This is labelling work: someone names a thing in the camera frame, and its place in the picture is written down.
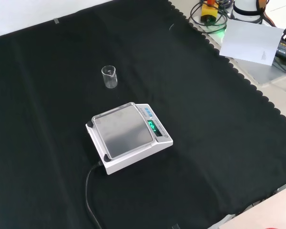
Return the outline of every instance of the green digital display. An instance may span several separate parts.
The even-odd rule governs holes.
[[[148,121],[149,126],[150,126],[151,129],[153,130],[154,134],[155,134],[157,137],[161,137],[162,134],[160,133],[159,129],[157,128],[157,126],[155,125],[155,123],[153,122],[153,120],[147,120],[147,121]]]

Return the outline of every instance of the black cloth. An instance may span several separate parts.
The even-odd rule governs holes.
[[[0,229],[88,229],[85,124],[148,103],[174,145],[89,182],[105,229],[205,229],[286,183],[286,119],[166,0],[0,37]],[[114,65],[118,86],[104,86]]]

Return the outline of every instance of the white table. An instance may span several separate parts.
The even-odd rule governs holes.
[[[219,229],[286,229],[286,189],[228,221]]]

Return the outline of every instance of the digital scale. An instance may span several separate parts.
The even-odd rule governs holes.
[[[148,104],[119,106],[94,116],[86,127],[108,175],[173,144]]]

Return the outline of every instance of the metal plate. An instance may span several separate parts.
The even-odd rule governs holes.
[[[111,159],[154,141],[146,120],[134,103],[97,115],[92,121]]]

